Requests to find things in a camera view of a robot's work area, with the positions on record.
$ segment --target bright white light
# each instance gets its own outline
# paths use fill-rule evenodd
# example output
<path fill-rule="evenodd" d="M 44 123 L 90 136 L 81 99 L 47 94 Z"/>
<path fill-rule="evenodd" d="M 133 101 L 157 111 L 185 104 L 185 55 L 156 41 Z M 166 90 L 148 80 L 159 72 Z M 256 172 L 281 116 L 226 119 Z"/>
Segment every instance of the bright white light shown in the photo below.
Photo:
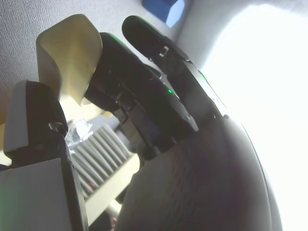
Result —
<path fill-rule="evenodd" d="M 283 230 L 307 231 L 308 18 L 247 8 L 221 33 L 202 72 L 249 133 Z"/>

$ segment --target blue object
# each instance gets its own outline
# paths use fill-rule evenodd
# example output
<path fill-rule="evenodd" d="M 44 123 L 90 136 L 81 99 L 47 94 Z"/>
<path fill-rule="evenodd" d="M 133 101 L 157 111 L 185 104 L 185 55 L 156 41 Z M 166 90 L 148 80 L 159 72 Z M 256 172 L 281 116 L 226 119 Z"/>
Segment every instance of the blue object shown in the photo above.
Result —
<path fill-rule="evenodd" d="M 182 16 L 184 0 L 143 0 L 142 5 L 149 12 L 172 27 Z"/>

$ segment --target robotic hand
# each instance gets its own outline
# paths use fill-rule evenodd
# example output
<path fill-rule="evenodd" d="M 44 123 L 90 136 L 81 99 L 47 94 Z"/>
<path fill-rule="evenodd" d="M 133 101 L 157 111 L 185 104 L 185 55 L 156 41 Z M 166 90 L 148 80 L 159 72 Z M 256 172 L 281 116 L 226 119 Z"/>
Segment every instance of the robotic hand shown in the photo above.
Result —
<path fill-rule="evenodd" d="M 81 27 L 89 23 L 82 15 L 64 22 L 72 20 L 82 22 Z M 53 95 L 41 83 L 19 83 L 15 91 L 23 92 L 26 106 L 13 98 L 7 116 L 4 151 L 13 165 L 0 172 L 0 182 L 6 179 L 1 188 L 11 191 L 1 189 L 0 200 L 13 191 L 21 193 L 4 203 L 4 230 L 87 230 L 80 185 L 63 140 L 67 125 L 56 100 L 60 77 L 72 72 L 66 70 L 69 61 L 58 55 L 63 47 L 50 49 L 43 42 L 46 35 L 51 44 L 71 37 L 59 38 L 54 31 L 61 29 L 52 27 L 37 41 L 39 73 L 55 73 L 58 80 L 55 84 L 46 75 L 39 77 Z M 166 74 L 169 88 L 119 39 L 95 31 L 87 27 L 80 40 L 93 34 L 99 49 L 73 57 L 91 60 L 82 81 L 73 84 L 81 92 L 75 98 L 85 97 L 112 112 L 147 161 L 132 179 L 115 230 L 282 230 L 275 198 L 245 129 L 229 118 L 188 56 L 141 18 L 124 21 L 126 39 Z M 66 80 L 63 84 L 71 86 Z M 12 219 L 18 224 L 8 226 Z"/>

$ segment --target blue cube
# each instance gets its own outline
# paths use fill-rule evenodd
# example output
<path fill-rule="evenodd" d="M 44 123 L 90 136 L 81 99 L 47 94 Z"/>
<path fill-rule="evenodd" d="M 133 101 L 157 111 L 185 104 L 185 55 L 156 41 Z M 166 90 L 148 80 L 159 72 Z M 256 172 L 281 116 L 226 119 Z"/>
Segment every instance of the blue cube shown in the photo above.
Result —
<path fill-rule="evenodd" d="M 184 0 L 143 0 L 142 5 L 149 12 L 172 27 L 182 16 Z"/>

